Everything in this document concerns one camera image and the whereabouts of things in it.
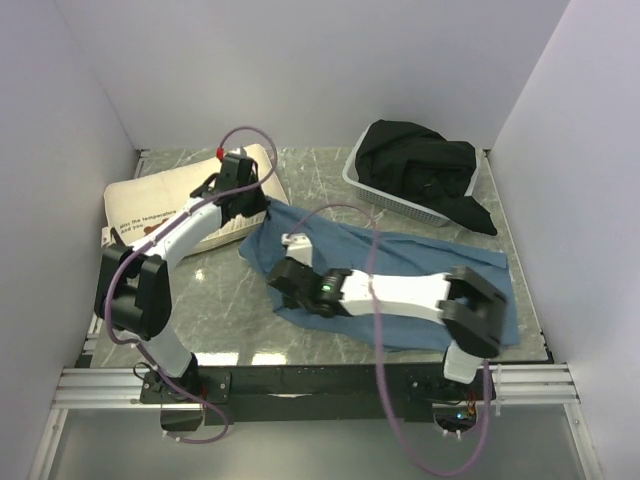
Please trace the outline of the blue fabric pillowcase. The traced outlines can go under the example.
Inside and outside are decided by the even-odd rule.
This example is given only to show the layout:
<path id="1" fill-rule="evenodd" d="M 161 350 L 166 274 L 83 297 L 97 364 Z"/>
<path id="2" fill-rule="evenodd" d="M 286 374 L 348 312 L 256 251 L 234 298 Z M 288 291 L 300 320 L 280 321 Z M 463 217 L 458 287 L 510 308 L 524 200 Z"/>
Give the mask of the blue fabric pillowcase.
<path id="1" fill-rule="evenodd" d="M 252 270 L 267 276 L 284 257 L 281 236 L 293 230 L 306 214 L 303 209 L 273 200 L 268 217 L 241 243 L 239 254 Z M 312 265 L 316 272 L 324 273 L 331 268 L 365 269 L 373 239 L 371 230 L 336 223 L 316 214 L 305 222 L 301 231 L 312 242 Z M 430 275 L 448 272 L 456 266 L 470 267 L 506 295 L 508 305 L 502 344 L 517 345 L 520 335 L 515 295 L 505 254 L 404 233 L 384 232 L 380 235 L 375 263 L 378 274 Z M 324 319 L 303 309 L 287 309 L 279 292 L 272 288 L 267 291 L 273 311 L 300 328 L 342 334 L 374 344 L 371 315 Z M 443 351 L 450 343 L 446 328 L 430 321 L 384 315 L 383 327 L 384 347 L 388 350 Z"/>

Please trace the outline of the cream pillow with bear print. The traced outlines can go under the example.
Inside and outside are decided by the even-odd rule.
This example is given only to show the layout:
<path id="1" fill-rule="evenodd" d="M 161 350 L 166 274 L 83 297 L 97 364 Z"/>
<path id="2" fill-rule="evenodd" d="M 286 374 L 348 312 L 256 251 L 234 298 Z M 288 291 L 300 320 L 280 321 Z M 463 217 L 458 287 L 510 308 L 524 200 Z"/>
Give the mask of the cream pillow with bear print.
<path id="1" fill-rule="evenodd" d="M 260 178 L 271 165 L 267 151 L 259 144 L 244 147 L 249 157 L 256 160 Z M 221 162 L 214 157 L 200 159 L 181 158 L 181 162 L 142 160 L 145 173 L 139 178 L 109 185 L 103 195 L 107 226 L 102 228 L 101 246 L 114 243 L 116 237 L 129 245 L 152 233 L 159 225 L 175 215 L 186 203 L 189 194 L 203 181 L 219 172 Z M 151 173 L 147 167 L 173 166 L 175 168 Z M 266 196 L 289 205 L 289 198 L 274 173 L 263 185 Z M 241 240 L 264 219 L 264 213 L 249 219 L 237 216 L 216 233 L 209 235 L 194 247 L 192 254 L 218 248 Z"/>

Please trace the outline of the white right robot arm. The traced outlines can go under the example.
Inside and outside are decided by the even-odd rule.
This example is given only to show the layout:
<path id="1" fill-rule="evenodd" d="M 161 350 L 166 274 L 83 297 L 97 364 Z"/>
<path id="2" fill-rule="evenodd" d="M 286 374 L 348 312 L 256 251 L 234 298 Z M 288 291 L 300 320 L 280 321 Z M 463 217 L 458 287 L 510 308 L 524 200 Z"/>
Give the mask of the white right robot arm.
<path id="1" fill-rule="evenodd" d="M 473 388 L 477 369 L 501 349 L 507 298 L 469 267 L 427 276 L 368 275 L 349 269 L 331 269 L 321 276 L 286 257 L 273 267 L 267 284 L 282 294 L 286 307 L 324 318 L 378 312 L 443 325 L 451 343 L 439 387 L 452 399 Z"/>

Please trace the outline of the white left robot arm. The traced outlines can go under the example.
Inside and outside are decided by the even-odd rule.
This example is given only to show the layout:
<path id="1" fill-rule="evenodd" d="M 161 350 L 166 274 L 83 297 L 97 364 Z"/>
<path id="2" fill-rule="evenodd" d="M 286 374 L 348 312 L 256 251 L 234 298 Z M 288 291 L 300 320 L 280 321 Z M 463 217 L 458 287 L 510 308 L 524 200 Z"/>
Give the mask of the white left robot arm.
<path id="1" fill-rule="evenodd" d="M 95 296 L 95 314 L 104 320 L 111 341 L 138 349 L 165 377 L 164 389 L 186 402 L 200 391 L 198 361 L 169 325 L 172 313 L 169 276 L 207 236 L 238 216 L 266 210 L 258 164 L 245 153 L 227 153 L 220 170 L 189 195 L 185 205 L 152 233 L 131 245 L 103 250 Z"/>

